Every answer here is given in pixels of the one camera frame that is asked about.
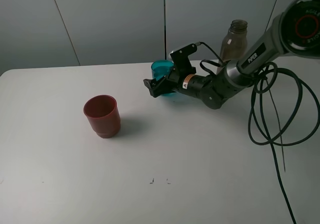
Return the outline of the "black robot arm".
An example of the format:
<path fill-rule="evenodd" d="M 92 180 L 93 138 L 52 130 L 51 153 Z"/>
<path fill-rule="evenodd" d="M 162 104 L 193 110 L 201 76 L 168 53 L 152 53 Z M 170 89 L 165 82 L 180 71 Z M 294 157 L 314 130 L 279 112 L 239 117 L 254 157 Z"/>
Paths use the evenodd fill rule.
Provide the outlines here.
<path fill-rule="evenodd" d="M 219 74 L 199 76 L 189 60 L 201 42 L 173 51 L 173 67 L 160 79 L 144 79 L 152 97 L 178 92 L 219 109 L 230 98 L 251 86 L 263 65 L 291 53 L 318 59 L 320 56 L 320 0 L 294 0 L 274 18 L 271 27 L 240 60 L 228 62 Z"/>

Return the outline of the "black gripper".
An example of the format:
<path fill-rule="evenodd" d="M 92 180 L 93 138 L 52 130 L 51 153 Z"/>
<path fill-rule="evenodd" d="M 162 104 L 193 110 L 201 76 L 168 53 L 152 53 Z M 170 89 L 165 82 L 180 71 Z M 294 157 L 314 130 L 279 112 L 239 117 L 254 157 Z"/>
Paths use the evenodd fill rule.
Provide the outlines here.
<path fill-rule="evenodd" d="M 190 91 L 184 89 L 183 82 L 190 73 L 178 74 L 176 70 L 171 70 L 166 76 L 160 79 L 144 79 L 145 87 L 150 88 L 150 95 L 154 98 L 159 96 L 166 96 L 172 93 L 190 94 Z"/>

